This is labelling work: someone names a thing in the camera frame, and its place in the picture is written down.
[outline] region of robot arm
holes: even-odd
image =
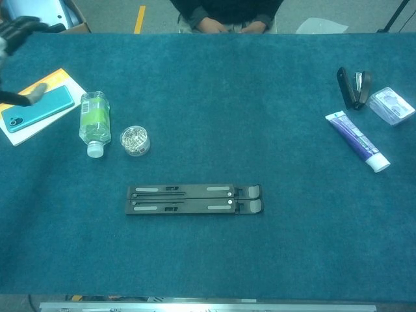
[[[7,57],[13,55],[25,43],[28,36],[34,31],[46,31],[48,29],[47,24],[40,23],[39,21],[39,18],[21,16],[14,21],[6,21],[0,24],[0,70]],[[29,106],[39,101],[45,90],[46,84],[39,84],[31,94],[21,96],[12,92],[1,91],[0,88],[0,103]]]

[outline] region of clear plastic case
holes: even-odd
[[[374,93],[369,107],[390,125],[397,125],[415,113],[415,109],[391,88]]]
[[[126,128],[120,135],[120,143],[127,154],[131,156],[142,156],[150,149],[148,132],[139,125]]]

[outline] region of teal phone case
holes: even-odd
[[[73,105],[74,101],[68,88],[60,86],[46,92],[40,101],[32,106],[13,106],[1,114],[8,132],[13,133]]]

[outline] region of black pole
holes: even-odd
[[[396,12],[393,14],[391,19],[389,20],[389,23],[387,23],[387,25],[383,29],[379,29],[377,33],[384,33],[384,32],[388,33],[390,30],[390,27],[395,23],[398,16],[400,15],[400,13],[402,13],[404,7],[409,3],[409,1],[410,0],[403,0],[400,6],[397,8]]]

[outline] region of phone camera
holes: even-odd
[[[15,127],[23,122],[23,118],[16,118],[10,121],[9,125]]]

